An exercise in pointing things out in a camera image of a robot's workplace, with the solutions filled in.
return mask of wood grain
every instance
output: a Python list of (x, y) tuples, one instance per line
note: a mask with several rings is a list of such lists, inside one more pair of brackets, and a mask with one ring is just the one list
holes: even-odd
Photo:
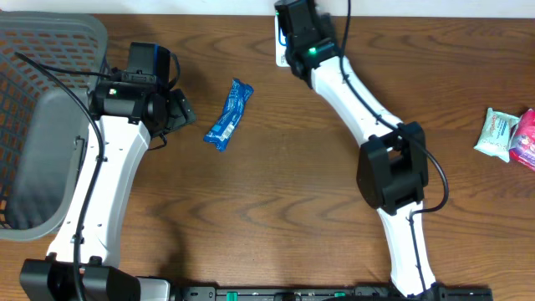
[[(359, 150), (339, 117), (274, 63), (273, 18), (97, 16), (108, 60), (130, 42), (177, 53), (179, 86), (199, 120), (145, 155), (123, 229), (120, 268), (221, 286), (386, 282), (390, 256), (377, 214), (355, 184)], [(336, 19), (339, 33), (342, 18)], [(495, 300), (535, 299), (532, 171), (472, 149), (486, 108), (533, 107), (531, 20), (354, 18), (348, 56), (376, 97), (418, 120), (451, 183), (451, 201), (424, 218), (437, 278), (488, 285)], [(202, 141), (232, 78), (255, 93), (227, 151)], [(428, 207), (441, 198), (434, 171)], [(0, 242), (0, 299), (25, 299), (18, 273), (51, 237)]]

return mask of light green packet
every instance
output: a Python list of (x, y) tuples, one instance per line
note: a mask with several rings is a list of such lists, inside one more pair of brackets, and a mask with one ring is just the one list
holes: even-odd
[(495, 112), (492, 108), (488, 108), (485, 125), (474, 149), (509, 162), (511, 130), (519, 120), (520, 118), (516, 116)]

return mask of basket mesh side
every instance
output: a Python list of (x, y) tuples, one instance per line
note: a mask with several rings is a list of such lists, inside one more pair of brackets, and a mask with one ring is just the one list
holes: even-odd
[[(95, 59), (99, 47), (105, 48), (105, 41), (99, 45), (97, 38), (92, 28), (81, 23), (56, 27), (44, 23), (40, 28), (21, 21), (0, 28), (0, 228), (36, 227), (54, 214), (46, 208), (46, 212), (19, 221), (20, 214), (10, 211), (10, 194), (33, 110), (43, 92), (57, 87), (14, 53), (56, 68), (108, 73), (105, 59)], [(71, 89), (88, 88), (88, 76), (53, 74)]]

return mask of wire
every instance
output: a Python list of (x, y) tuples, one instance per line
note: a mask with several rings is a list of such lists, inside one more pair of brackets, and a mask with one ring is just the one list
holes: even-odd
[(162, 134), (160, 134), (160, 138), (161, 138), (161, 141), (163, 142), (163, 144), (155, 146), (155, 147), (153, 147), (151, 149), (148, 149), (148, 151), (156, 151), (156, 150), (162, 149), (162, 148), (167, 146), (167, 137), (162, 133)]
[(110, 79), (111, 78), (111, 76), (109, 76), (107, 74), (102, 74), (102, 73), (99, 73), (99, 72), (74, 71), (74, 70), (56, 68), (56, 67), (48, 66), (48, 65), (45, 65), (45, 64), (38, 64), (38, 65), (43, 67), (43, 68), (45, 68), (45, 69), (47, 69), (47, 70), (60, 72), (60, 73), (65, 73), (65, 74), (95, 75), (95, 76), (103, 77), (105, 79)]
[(411, 234), (412, 234), (412, 242), (414, 244), (415, 255), (416, 255), (416, 268), (418, 268), (418, 273), (420, 275), (420, 280), (421, 280), (421, 286), (423, 288), (423, 292), (425, 292), (426, 291), (425, 280), (424, 280), (423, 272), (421, 270), (420, 254), (418, 253), (418, 245), (416, 243), (416, 234), (415, 234), (415, 227), (414, 227), (414, 215), (421, 214), (421, 213), (437, 212), (440, 209), (442, 209), (442, 207), (444, 207), (444, 205), (448, 202), (448, 198), (450, 196), (450, 187), (448, 185), (448, 180), (446, 178), (446, 174), (445, 174), (444, 170), (442, 169), (441, 165), (436, 160), (436, 158), (417, 139), (415, 139), (412, 135), (407, 134), (402, 129), (399, 129), (398, 127), (396, 127), (394, 125), (391, 125), (390, 123), (386, 122), (381, 117), (381, 115), (377, 114), (364, 101), (362, 96), (360, 96), (359, 92), (357, 92), (357, 90), (353, 87), (353, 85), (349, 81), (349, 79), (348, 79), (349, 76), (344, 72), (344, 56), (345, 56), (345, 46), (346, 46), (347, 41), (348, 41), (350, 22), (351, 22), (351, 0), (348, 0), (348, 15), (347, 15), (347, 19), (346, 19), (346, 22), (345, 22), (344, 37), (342, 39), (342, 46), (341, 46), (341, 49), (340, 49), (340, 71), (341, 71), (342, 76), (344, 77), (344, 80), (347, 83), (349, 89), (351, 89), (351, 92), (353, 92), (355, 97), (369, 111), (369, 113), (372, 114), (372, 116), (374, 116), (374, 118), (377, 119), (377, 121), (379, 121), (381, 124), (383, 124), (384, 126), (388, 127), (389, 129), (391, 129), (392, 131), (397, 133), (401, 138), (413, 143), (418, 150), (420, 150), (421, 152), (423, 152), (427, 156), (427, 158), (431, 161), (431, 163), (433, 163), (433, 166), (435, 166), (436, 170), (438, 171), (438, 174), (442, 179), (442, 185), (444, 186), (444, 196), (442, 197), (442, 201), (437, 206), (432, 207), (432, 208), (421, 209), (421, 210), (416, 210), (414, 212), (411, 212), (409, 214), (409, 218), (408, 218), (409, 224), (410, 224), (410, 231), (411, 231)]
[(94, 122), (93, 118), (91, 118), (90, 112), (87, 110), (84, 103), (78, 98), (78, 96), (76, 96), (76, 94), (71, 89), (65, 86), (65, 84), (62, 83), (58, 78), (56, 78), (51, 73), (49, 73), (46, 70), (46, 68), (32, 61), (26, 55), (16, 52), (15, 56), (21, 59), (22, 61), (26, 62), (27, 64), (31, 65), (37, 71), (39, 71), (44, 76), (52, 80), (59, 88), (61, 88), (65, 93), (67, 93), (68, 96), (70, 96), (74, 100), (74, 102), (82, 110), (82, 113), (84, 113), (85, 118), (87, 118), (87, 120), (89, 121), (89, 124), (93, 128), (93, 131), (99, 143), (99, 155), (96, 158), (96, 165), (94, 166), (93, 175), (91, 176), (91, 181), (89, 182), (89, 186), (85, 194), (84, 203), (82, 204), (82, 208), (80, 209), (78, 224), (76, 225), (76, 232), (74, 234), (74, 257), (73, 257), (74, 286), (76, 289), (76, 294), (78, 295), (78, 299), (81, 301), (85, 301), (86, 298), (84, 294), (84, 285), (82, 284), (82, 278), (79, 272), (80, 270), (80, 243), (82, 240), (82, 228), (84, 226), (85, 213), (87, 212), (87, 208), (89, 206), (89, 200), (91, 199), (94, 185), (99, 176), (100, 167), (102, 166), (102, 162), (104, 161), (104, 140), (102, 139), (102, 134), (100, 133), (98, 126)]

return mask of wooden table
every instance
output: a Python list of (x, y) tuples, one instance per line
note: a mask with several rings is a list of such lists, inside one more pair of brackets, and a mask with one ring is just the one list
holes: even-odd
[[(356, 142), (325, 101), (275, 65), (273, 18), (97, 18), (112, 65), (125, 67), (132, 41), (176, 52), (178, 85), (198, 116), (140, 164), (122, 270), (221, 286), (389, 280), (383, 227), (355, 183)], [(535, 174), (472, 149), (487, 107), (520, 115), (534, 105), (532, 20), (354, 18), (347, 55), (385, 107), (421, 123), (446, 170), (450, 202), (424, 217), (437, 279), (488, 285), (495, 300), (533, 300)], [(234, 77), (255, 93), (220, 153), (202, 137)], [(428, 207), (442, 195), (436, 172), (430, 176)], [(43, 258), (52, 239), (0, 242), (1, 300), (25, 299), (23, 260)]]

